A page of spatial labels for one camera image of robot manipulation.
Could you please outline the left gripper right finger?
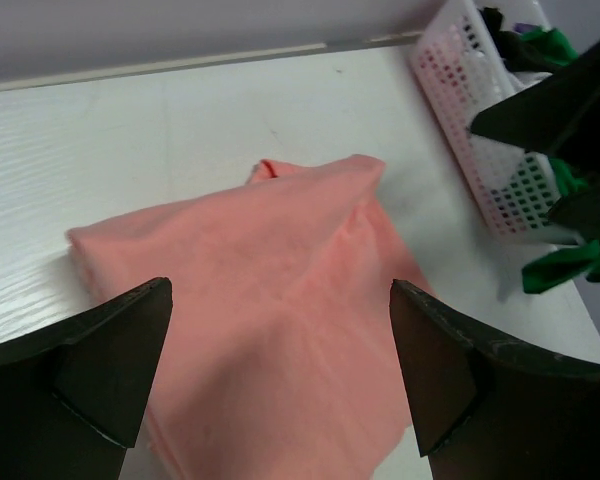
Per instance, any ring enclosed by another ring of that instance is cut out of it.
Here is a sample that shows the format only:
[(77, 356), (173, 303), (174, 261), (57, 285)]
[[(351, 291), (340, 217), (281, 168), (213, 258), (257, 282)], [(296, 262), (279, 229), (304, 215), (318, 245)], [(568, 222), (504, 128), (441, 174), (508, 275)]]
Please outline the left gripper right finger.
[(414, 284), (391, 326), (419, 453), (436, 479), (600, 479), (600, 364), (460, 313)]

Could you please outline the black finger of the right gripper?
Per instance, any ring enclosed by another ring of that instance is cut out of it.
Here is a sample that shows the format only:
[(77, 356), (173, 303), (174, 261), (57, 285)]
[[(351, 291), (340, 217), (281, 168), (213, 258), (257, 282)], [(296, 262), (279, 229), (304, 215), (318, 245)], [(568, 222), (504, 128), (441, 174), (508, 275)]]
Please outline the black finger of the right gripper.
[(600, 40), (548, 79), (480, 112), (470, 131), (600, 173)]
[(587, 182), (570, 174), (557, 174), (556, 184), (561, 197), (550, 208), (549, 220), (583, 239), (600, 242), (600, 176)]

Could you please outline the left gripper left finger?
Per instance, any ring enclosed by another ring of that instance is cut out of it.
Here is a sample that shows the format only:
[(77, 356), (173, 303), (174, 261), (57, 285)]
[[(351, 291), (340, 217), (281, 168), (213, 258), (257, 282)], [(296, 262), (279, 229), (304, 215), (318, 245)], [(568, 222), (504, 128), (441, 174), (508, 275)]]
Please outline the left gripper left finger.
[(173, 308), (154, 278), (0, 344), (0, 479), (116, 479), (134, 448)]

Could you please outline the salmon pink t shirt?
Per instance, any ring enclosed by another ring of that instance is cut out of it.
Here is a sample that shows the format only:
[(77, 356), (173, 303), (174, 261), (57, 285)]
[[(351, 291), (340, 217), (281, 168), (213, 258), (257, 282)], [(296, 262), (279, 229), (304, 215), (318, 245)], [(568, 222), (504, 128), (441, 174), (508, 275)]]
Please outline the salmon pink t shirt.
[(369, 479), (411, 418), (389, 316), (427, 280), (354, 155), (71, 229), (92, 298), (154, 277), (173, 310), (148, 401), (174, 479)]

